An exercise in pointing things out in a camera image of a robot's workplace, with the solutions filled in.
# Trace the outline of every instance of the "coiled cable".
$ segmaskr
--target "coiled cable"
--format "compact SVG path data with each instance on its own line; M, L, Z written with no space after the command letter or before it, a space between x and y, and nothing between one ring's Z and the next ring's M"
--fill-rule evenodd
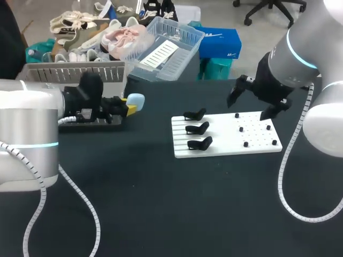
M77 117L75 117L75 116L66 117L66 118L60 119L58 121L58 125L62 125L62 124L67 123L67 122L75 122L75 121L77 121ZM44 205L45 205L45 202L47 199L47 188L44 184L43 177L40 175L40 173L37 171L37 169L34 167L34 165L26 158L26 156L20 152L19 149L13 148L12 146L10 146L4 142L1 142L1 141L0 141L0 147L2 149L4 149L5 151L7 151L10 155L17 158L20 162L22 162L27 167L27 169L33 174L33 176L35 177L35 179L38 181L38 183L40 185L40 192L41 192L40 201L39 201L39 204L38 204L36 211L34 212L30 222L28 223L28 225L26 227L26 230L24 233L24 239L23 239L23 254L24 254L24 257L29 257L29 253L28 253L29 236L30 236L30 233L31 233L31 230L32 230L34 223L36 222L36 220L38 219L39 215L41 214L41 212L44 208ZM60 164L58 165L58 170L61 173L61 175L65 178L65 180L76 191L76 193L86 203L87 207L90 209L90 211L93 215L95 227L96 227L96 237L95 237L95 243L94 243L93 250L90 253L90 257L94 257L98 248L99 248L100 234L101 234L101 227L100 227L100 221L99 221L98 215L97 215L93 205L89 201L89 199L79 189L79 187L73 182L73 180L65 173L65 171L63 170L63 168L61 167Z
M298 220L301 220L301 221L310 222L310 223L318 223L318 222L327 221L327 220L333 218L334 216L336 216L343 209L343 199L339 202L339 204L336 206L336 208L334 208L334 210L331 211L329 214L326 214L326 215L324 215L322 217L318 217L318 218L307 218L307 217L304 217L304 216L296 213L294 210L292 210L292 208L288 205L288 203L285 199L284 192L282 189L282 181L284 179L286 163L287 163L288 157L290 155L290 151L292 150L293 145L294 145L294 143L295 143L295 141L296 141L296 139L297 139L297 137L301 131L301 127L302 127L302 124L304 122L306 113L309 110L311 100L312 100L312 96L313 96L313 92L314 92L314 85L312 83L310 85L310 88L309 88L309 93L308 93L308 96L307 96L307 99L306 99L306 102L304 105L304 109L301 113L301 117L298 121L298 124L295 128L295 131L292 135L292 138L291 138L290 142L288 143L287 149L284 153L284 157L282 158L282 162L281 162L281 166L280 166L280 170L279 170L279 177L278 177L278 191L279 191L279 197L280 197L281 203L283 204L283 206L286 208L286 210L290 214L292 214L294 217L296 217Z

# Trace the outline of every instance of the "gray plastic crate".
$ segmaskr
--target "gray plastic crate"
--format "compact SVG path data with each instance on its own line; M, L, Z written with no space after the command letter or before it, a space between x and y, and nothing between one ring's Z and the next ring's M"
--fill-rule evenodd
M26 64L17 80L30 82L54 83L61 90L65 86L78 86L81 75L84 72L99 74L103 81L103 97L119 96L124 97L124 90L127 81L127 66L123 61L114 62L91 62L91 63L32 63ZM113 124L121 122L120 117L113 117ZM104 120L97 120L88 124L75 125L108 125Z

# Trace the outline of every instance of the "blue shoe box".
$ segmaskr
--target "blue shoe box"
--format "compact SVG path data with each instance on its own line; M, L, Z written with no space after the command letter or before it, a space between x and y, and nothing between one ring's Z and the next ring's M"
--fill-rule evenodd
M200 43L200 58L238 59L242 42L237 30L232 28L195 27L205 33Z

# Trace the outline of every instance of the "white pegboard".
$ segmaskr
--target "white pegboard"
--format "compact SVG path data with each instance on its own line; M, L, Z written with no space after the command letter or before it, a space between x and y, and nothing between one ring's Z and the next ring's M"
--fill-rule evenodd
M260 111L235 114L205 115L201 121L185 120L183 116L172 117L174 153L176 158L207 157L236 154L275 153L282 151L282 145L271 119L260 121ZM200 126L209 122L204 135L187 134L185 127ZM206 151L189 150L189 140L203 141L212 137L213 142Z

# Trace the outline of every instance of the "yellow object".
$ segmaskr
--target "yellow object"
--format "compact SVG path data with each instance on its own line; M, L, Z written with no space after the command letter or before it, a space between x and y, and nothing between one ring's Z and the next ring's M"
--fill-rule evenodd
M137 112L137 106L136 105L127 105L127 107L129 107L128 109L128 113L126 116L130 116L132 114L134 114L135 112Z

